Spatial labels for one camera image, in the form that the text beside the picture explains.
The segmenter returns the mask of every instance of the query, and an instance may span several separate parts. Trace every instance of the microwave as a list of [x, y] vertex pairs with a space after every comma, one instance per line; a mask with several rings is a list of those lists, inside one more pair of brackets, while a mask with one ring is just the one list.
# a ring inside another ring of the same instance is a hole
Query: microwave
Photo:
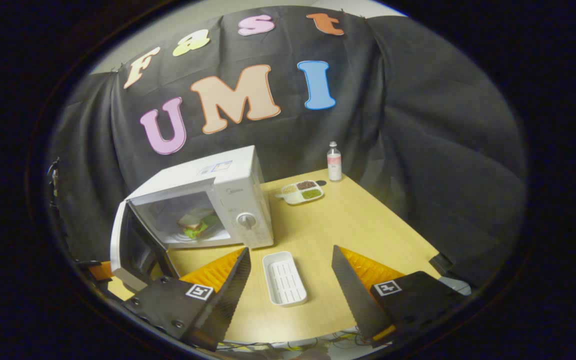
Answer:
[[155, 273], [179, 278], [169, 249], [271, 246], [263, 183], [253, 145], [159, 171], [119, 203], [110, 239], [113, 275], [139, 291]]

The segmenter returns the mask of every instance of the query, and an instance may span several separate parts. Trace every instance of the wooden table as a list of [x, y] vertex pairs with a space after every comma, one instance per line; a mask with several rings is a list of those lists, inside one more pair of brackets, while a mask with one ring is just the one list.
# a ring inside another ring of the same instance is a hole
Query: wooden table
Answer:
[[[288, 205], [274, 196], [284, 185], [303, 180], [325, 180], [324, 196], [300, 205]], [[327, 169], [318, 170], [265, 183], [262, 189], [270, 198], [274, 245], [250, 250], [252, 271], [226, 340], [296, 341], [357, 325], [331, 267], [335, 244], [404, 274], [425, 271], [435, 278], [440, 276], [428, 262], [439, 252], [345, 175], [339, 182], [332, 182]], [[241, 247], [236, 244], [168, 253], [183, 275]], [[294, 257], [308, 294], [308, 301], [302, 305], [281, 307], [270, 302], [262, 258], [279, 251], [290, 251]], [[122, 299], [132, 296], [119, 280], [110, 283], [109, 289]]]

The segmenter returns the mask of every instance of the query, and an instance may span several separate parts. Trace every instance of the white tray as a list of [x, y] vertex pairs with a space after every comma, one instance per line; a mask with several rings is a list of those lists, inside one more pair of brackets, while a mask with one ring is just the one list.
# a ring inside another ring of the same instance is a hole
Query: white tray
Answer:
[[[299, 187], [297, 187], [297, 184], [306, 183], [306, 182], [313, 183], [315, 186], [308, 187], [307, 189], [303, 189], [303, 190], [300, 190]], [[295, 187], [297, 189], [291, 193], [284, 193], [284, 190], [288, 187]], [[315, 191], [315, 190], [319, 191], [321, 194], [319, 194], [318, 196], [315, 196], [315, 197], [311, 197], [311, 198], [304, 198], [304, 196], [302, 195], [302, 193], [304, 193], [304, 192]], [[297, 205], [297, 204], [301, 204], [301, 203], [306, 203], [307, 201], [317, 200], [318, 198], [321, 198], [322, 196], [324, 196], [324, 191], [322, 190], [322, 187], [316, 181], [313, 181], [313, 180], [304, 180], [304, 181], [300, 181], [300, 182], [295, 182], [294, 184], [288, 184], [286, 186], [282, 186], [281, 187], [281, 193], [275, 194], [276, 198], [283, 198], [283, 200], [285, 200], [285, 202], [290, 204], [290, 205]]]
[[262, 264], [271, 303], [285, 307], [306, 303], [306, 289], [290, 251], [263, 256]]

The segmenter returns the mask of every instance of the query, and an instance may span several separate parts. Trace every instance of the bottle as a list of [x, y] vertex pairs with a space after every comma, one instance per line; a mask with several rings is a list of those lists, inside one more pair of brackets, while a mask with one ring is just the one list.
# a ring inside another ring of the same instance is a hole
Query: bottle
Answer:
[[331, 182], [341, 180], [341, 152], [337, 150], [337, 142], [330, 141], [330, 150], [327, 152], [328, 178]]

